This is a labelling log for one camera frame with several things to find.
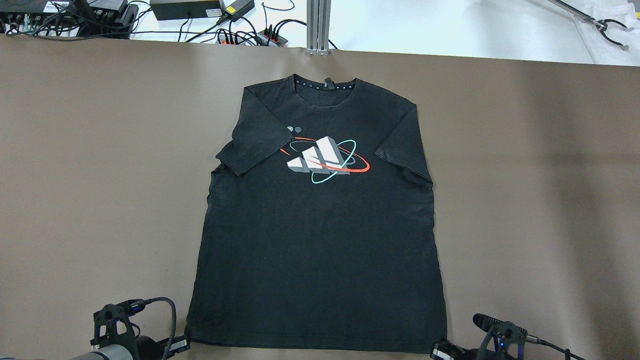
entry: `white sticker on device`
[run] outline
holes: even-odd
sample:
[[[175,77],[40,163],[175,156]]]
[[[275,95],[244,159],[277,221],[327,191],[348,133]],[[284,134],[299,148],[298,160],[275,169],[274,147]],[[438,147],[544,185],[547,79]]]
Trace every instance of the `white sticker on device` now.
[[[218,17],[222,16],[222,10],[220,9],[206,9],[207,17]]]
[[[44,12],[44,13],[57,13],[57,12],[60,12],[60,10],[62,10],[62,7],[56,6],[55,4],[58,4],[58,5],[64,6],[64,7],[69,6],[69,2],[68,1],[47,1],[47,4],[44,6],[44,10],[42,10],[42,12]]]

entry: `t-shirt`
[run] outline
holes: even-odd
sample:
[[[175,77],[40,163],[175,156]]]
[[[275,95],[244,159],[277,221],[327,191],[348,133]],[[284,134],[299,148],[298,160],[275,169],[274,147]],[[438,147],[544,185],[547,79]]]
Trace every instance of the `t-shirt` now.
[[[328,82],[244,89],[211,173],[190,340],[427,353],[446,337],[417,107]]]

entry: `folded sleeve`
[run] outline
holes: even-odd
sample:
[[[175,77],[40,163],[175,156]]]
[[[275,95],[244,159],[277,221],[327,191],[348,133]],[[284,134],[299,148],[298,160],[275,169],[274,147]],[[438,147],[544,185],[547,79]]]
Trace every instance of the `folded sleeve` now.
[[[422,148],[416,105],[401,106],[399,118],[397,125],[376,149],[376,155],[433,184]]]
[[[249,88],[245,88],[232,140],[216,158],[240,176],[285,146],[292,138],[287,127]]]

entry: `neckline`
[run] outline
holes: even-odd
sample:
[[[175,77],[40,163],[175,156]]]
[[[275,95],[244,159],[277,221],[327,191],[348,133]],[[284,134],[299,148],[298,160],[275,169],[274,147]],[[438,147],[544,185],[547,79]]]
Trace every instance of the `neckline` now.
[[[348,81],[346,83],[335,83],[335,90],[329,90],[329,89],[325,89],[324,88],[324,83],[318,83],[316,81],[311,81],[308,79],[303,78],[302,76],[298,75],[298,74],[291,74],[288,77],[289,80],[289,90],[291,91],[291,94],[293,95],[293,97],[295,97],[297,99],[297,101],[302,104],[304,107],[309,108],[311,110],[316,110],[316,111],[332,111],[332,110],[337,110],[342,108],[343,106],[347,105],[349,102],[351,102],[353,100],[353,98],[355,97],[355,94],[359,91],[359,89],[362,87],[362,82],[360,79],[355,78],[351,81]],[[315,88],[317,91],[336,91],[336,90],[342,90],[342,89],[349,89],[351,88],[351,93],[349,94],[349,96],[344,99],[343,101],[341,101],[340,103],[336,104],[336,105],[331,105],[331,106],[317,106],[317,105],[312,105],[309,104],[306,100],[304,100],[300,94],[298,94],[298,92],[296,91],[296,85],[298,86],[309,86],[311,88]]]

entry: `light blue orbit line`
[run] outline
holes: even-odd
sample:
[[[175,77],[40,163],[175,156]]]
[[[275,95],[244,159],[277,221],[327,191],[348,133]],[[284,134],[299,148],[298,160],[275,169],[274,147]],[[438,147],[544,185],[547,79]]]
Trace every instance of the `light blue orbit line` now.
[[[344,165],[346,165],[346,163],[347,163],[347,162],[349,162],[349,160],[350,160],[350,159],[353,157],[353,155],[356,153],[356,146],[358,145],[358,144],[356,144],[356,141],[355,141],[355,140],[351,140],[351,139],[349,139],[349,140],[344,140],[344,141],[343,141],[343,142],[341,142],[341,143],[338,143],[336,146],[340,146],[340,145],[342,145],[342,144],[344,144],[344,143],[346,143],[346,142],[353,142],[353,150],[351,151],[351,154],[349,154],[349,156],[347,156],[347,158],[344,160],[344,162],[342,163],[342,165],[340,165],[340,167],[344,167]],[[336,174],[338,174],[338,172],[337,172],[337,171],[334,171],[334,172],[333,172],[333,174],[329,175],[328,177],[326,177],[326,178],[324,178],[324,179],[322,179],[322,180],[320,180],[320,181],[315,181],[315,180],[314,180],[314,174],[315,174],[315,172],[311,172],[311,182],[312,182],[312,183],[314,183],[314,184],[322,184],[323,182],[325,182],[325,181],[327,181],[327,180],[331,179],[332,177],[336,176]]]

